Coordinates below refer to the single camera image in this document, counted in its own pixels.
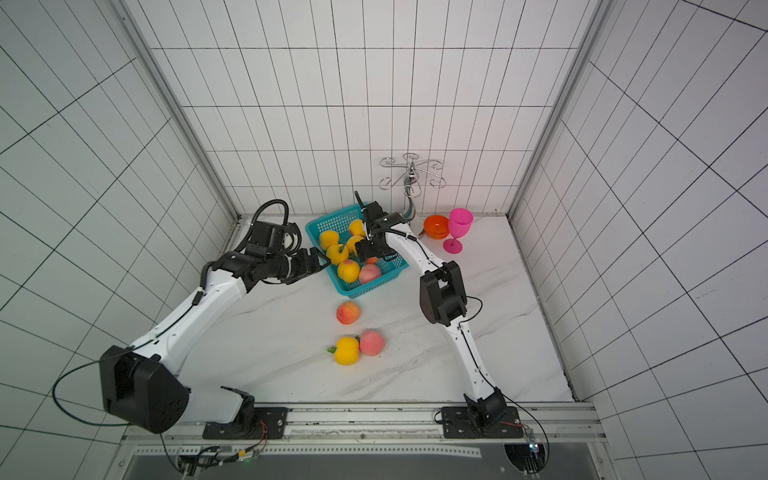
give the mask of peach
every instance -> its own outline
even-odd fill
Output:
[[[367,356],[377,356],[384,350],[384,337],[375,330],[366,330],[360,336],[360,352]]]
[[[359,280],[361,285],[376,280],[382,275],[382,271],[373,264],[367,264],[360,270]]]
[[[351,325],[360,318],[360,307],[354,302],[344,302],[336,309],[336,319],[344,325]]]

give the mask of pink wine glass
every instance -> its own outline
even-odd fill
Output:
[[[448,216],[448,232],[453,238],[447,239],[442,243],[442,247],[448,253],[459,253],[464,246],[458,241],[459,238],[469,233],[475,216],[465,208],[454,208]]]

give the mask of mounting plate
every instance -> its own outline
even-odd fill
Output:
[[[448,421],[442,426],[442,434],[447,439],[521,439],[525,436],[521,427],[503,425],[498,423],[487,428],[482,435],[472,429],[469,422],[469,408],[467,407],[442,407],[440,414],[443,421]],[[507,407],[507,412],[502,417],[502,422],[520,424],[520,416],[515,407]]]
[[[253,409],[253,421],[259,420],[266,424],[266,439],[277,440],[283,437],[286,428],[286,418],[288,409],[283,407],[259,408]],[[260,439],[261,428],[256,426],[247,435],[242,432],[235,432],[231,424],[226,423],[207,423],[203,430],[203,439],[205,440],[241,440],[241,439]]]

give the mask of metal frame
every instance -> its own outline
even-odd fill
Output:
[[[590,446],[593,462],[605,480],[616,478],[614,460],[605,448],[607,439],[598,414],[589,402],[523,402],[546,430],[550,443],[583,442]],[[259,404],[289,409],[284,437],[270,440],[260,455],[360,455],[392,453],[460,455],[479,458],[470,445],[527,443],[522,439],[446,439],[435,414],[444,406],[464,403],[287,403]],[[522,423],[536,438],[544,440],[541,428],[522,409]],[[253,440],[205,440],[204,424],[176,425],[163,434],[168,454],[195,455],[204,446],[230,446],[232,452],[253,444]],[[107,474],[107,480],[122,479],[135,456],[165,455],[159,435],[128,427]]]
[[[528,186],[528,183],[530,183],[534,170],[536,170],[536,167],[538,167],[538,165],[541,163],[544,152],[547,150],[547,147],[552,140],[554,127],[558,124],[558,121],[562,117],[565,106],[568,105],[571,97],[573,97],[573,94],[576,90],[576,84],[581,77],[581,73],[587,67],[587,63],[589,63],[589,58],[592,55],[594,46],[598,42],[598,38],[600,33],[603,31],[605,23],[611,17],[611,12],[613,11],[615,4],[616,0],[601,0],[594,10],[594,14],[589,21],[589,26],[584,33],[584,37],[579,43],[576,58],[574,59],[573,64],[571,64],[571,69],[568,71],[568,76],[563,82],[563,88],[560,90],[558,98],[554,102],[554,107],[549,113],[547,124],[545,125],[544,130],[536,142],[533,155],[531,156],[531,161],[528,162],[528,165],[525,167],[523,180],[520,182],[520,187],[515,192],[515,198],[512,200],[512,205],[507,212],[507,217],[510,219],[515,216],[515,213],[520,206],[520,199],[522,199],[523,192]]]
[[[223,199],[223,203],[227,207],[227,211],[229,212],[230,216],[234,220],[237,220],[240,218],[240,215],[237,213],[237,209],[235,208],[234,203],[232,203],[230,195],[227,193],[227,190],[224,189],[224,185],[221,182],[219,175],[216,173],[212,163],[210,162],[208,155],[205,153],[205,150],[202,147],[202,143],[200,143],[200,140],[194,133],[194,129],[187,119],[187,116],[184,114],[184,111],[181,110],[181,103],[179,103],[178,98],[176,98],[176,95],[170,89],[168,80],[165,78],[162,70],[160,69],[160,66],[155,61],[154,55],[152,55],[147,41],[144,40],[144,36],[136,26],[136,22],[133,15],[131,14],[131,11],[125,6],[123,0],[108,0],[107,3],[111,6],[115,18],[120,22],[121,25],[123,25],[123,30],[126,36],[128,36],[128,40],[131,41],[131,45],[133,46],[134,50],[136,51],[136,58],[138,58],[138,60],[144,66],[144,69],[149,74],[148,76],[152,80],[152,83],[154,84],[157,91],[160,93],[166,108],[170,112],[171,118],[173,118],[179,125],[181,133],[184,136],[184,140],[186,140],[187,143],[192,147],[192,151],[194,152],[194,155],[197,159],[197,163],[203,166],[203,169],[205,170],[208,179],[216,189],[217,194]]]

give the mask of cable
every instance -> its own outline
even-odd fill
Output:
[[[99,359],[99,360],[94,360],[93,362],[85,363],[84,365],[80,365],[79,367],[73,368],[69,372],[66,372],[66,373],[62,374],[60,377],[58,377],[56,379],[56,381],[53,384],[53,388],[51,389],[51,397],[53,398],[53,403],[55,403],[56,406],[58,407],[58,409],[61,410],[66,416],[68,416],[69,418],[71,418],[73,420],[77,420],[80,423],[84,423],[85,425],[91,425],[91,426],[94,426],[94,427],[125,427],[125,426],[130,425],[130,423],[93,423],[93,422],[89,422],[88,420],[83,420],[80,417],[77,417],[75,415],[72,415],[70,412],[67,411],[67,409],[65,409],[63,406],[61,406],[61,403],[59,403],[58,398],[56,397],[56,387],[58,387],[58,383],[61,380],[65,379],[67,376],[71,375],[72,373],[77,372],[79,369],[84,369],[87,366],[91,366],[91,365],[94,365],[94,364],[100,363],[100,362],[105,362],[107,360],[116,359],[118,357],[121,357],[121,356],[125,355],[126,353],[130,353],[130,352],[133,352],[134,350],[140,349],[142,346],[149,345],[153,341],[154,341],[154,339],[144,343],[143,345],[139,345],[137,347],[134,347],[132,349],[126,350],[124,352],[120,352],[117,355],[108,356],[105,359]]]
[[[170,463],[170,466],[174,467],[174,470],[176,470],[177,472],[179,472],[179,473],[181,473],[183,475],[184,474],[184,470],[179,468],[178,465],[174,465],[173,459],[171,459],[170,455],[168,454],[168,447],[165,446],[165,439],[163,438],[163,434],[162,433],[160,434],[160,441],[163,442],[163,450],[165,450],[165,458],[168,459],[168,462]]]
[[[480,310],[482,310],[482,300],[480,300],[476,296],[469,296],[469,295],[467,295],[467,298],[472,298],[472,299],[478,300],[480,302]],[[459,322],[459,325],[461,325],[464,322],[468,322],[469,320],[475,318],[478,315],[478,313],[480,313],[480,310],[478,310],[477,313],[475,315],[471,316],[470,318],[468,318],[466,320],[462,320],[461,322]],[[485,382],[488,383],[494,390],[498,390],[502,394],[502,396],[504,396],[504,398],[506,398],[508,401],[514,403],[520,410],[522,410],[523,412],[528,414],[538,424],[538,427],[541,429],[541,433],[544,434],[544,440],[545,440],[545,442],[547,444],[547,448],[545,450],[545,454],[546,455],[545,455],[545,458],[544,458],[544,464],[541,466],[541,470],[543,470],[544,467],[546,467],[547,464],[549,463],[550,450],[549,450],[549,437],[547,436],[547,432],[544,430],[544,427],[541,426],[541,422],[539,422],[538,419],[533,416],[533,414],[531,414],[528,410],[526,410],[524,406],[520,405],[515,400],[510,399],[509,397],[507,397],[500,389],[498,389],[495,385],[490,383],[488,381],[488,379],[485,378],[485,375],[483,375],[483,373],[482,373],[482,369],[480,368],[480,366],[477,363],[477,360],[475,359],[475,355],[472,353],[472,349],[469,348],[469,342],[467,341],[467,336],[464,334],[464,330],[459,329],[459,332],[462,333],[462,338],[464,339],[464,343],[467,344],[467,350],[469,351],[469,355],[472,358],[472,362],[475,364],[476,367],[478,367],[478,373],[480,374],[482,379],[485,380]]]
[[[475,318],[475,317],[476,317],[477,315],[479,315],[479,314],[480,314],[480,312],[482,311],[482,300],[480,300],[480,299],[479,299],[478,297],[476,297],[476,296],[471,296],[471,295],[467,295],[466,297],[467,297],[467,298],[471,298],[471,299],[474,299],[474,300],[477,300],[477,301],[479,301],[479,302],[480,302],[480,308],[478,309],[478,311],[477,311],[477,312],[475,312],[475,315],[472,315],[472,316],[470,316],[468,319],[466,319],[466,320],[462,320],[461,322],[459,322],[459,323],[458,323],[459,325],[461,325],[462,323],[466,323],[466,322],[468,322],[469,320],[471,320],[471,319]]]

